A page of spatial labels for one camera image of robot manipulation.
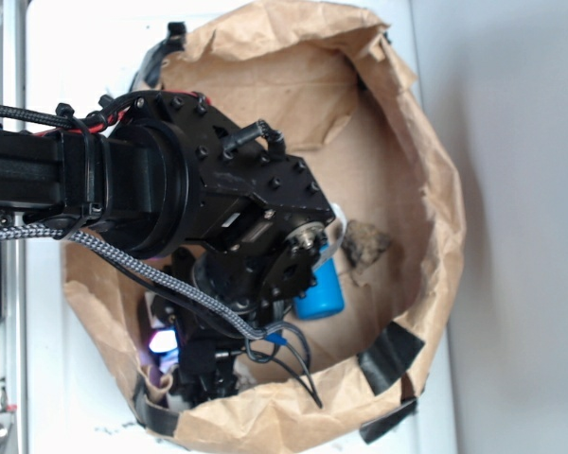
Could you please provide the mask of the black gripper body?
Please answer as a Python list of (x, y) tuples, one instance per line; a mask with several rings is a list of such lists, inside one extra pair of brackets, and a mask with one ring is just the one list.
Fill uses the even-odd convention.
[[(211, 252), (195, 256), (186, 247), (170, 256), (164, 272), (228, 306), (254, 328), (284, 317), (284, 302), (269, 300), (261, 292), (272, 261), (261, 256), (221, 255)], [(169, 369), (173, 386), (169, 397), (180, 407), (236, 395), (240, 379), (234, 372), (237, 357), (253, 362), (275, 360), (280, 346), (266, 353), (254, 350), (251, 342), (222, 317), (182, 296), (175, 304), (158, 296), (151, 310), (174, 331), (177, 359)]]

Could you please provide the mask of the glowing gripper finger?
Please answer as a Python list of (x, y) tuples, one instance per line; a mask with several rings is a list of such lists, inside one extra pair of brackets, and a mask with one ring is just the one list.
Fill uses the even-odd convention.
[(151, 335), (149, 349), (153, 354), (168, 354), (177, 348), (177, 338), (172, 328), (156, 330)]

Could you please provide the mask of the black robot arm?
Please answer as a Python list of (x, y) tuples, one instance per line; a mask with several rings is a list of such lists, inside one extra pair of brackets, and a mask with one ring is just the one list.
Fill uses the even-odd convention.
[(185, 408), (236, 394), (238, 356), (277, 362), (336, 219), (280, 131), (200, 93), (105, 96), (84, 118), (0, 105), (0, 242), (66, 239), (155, 293)]

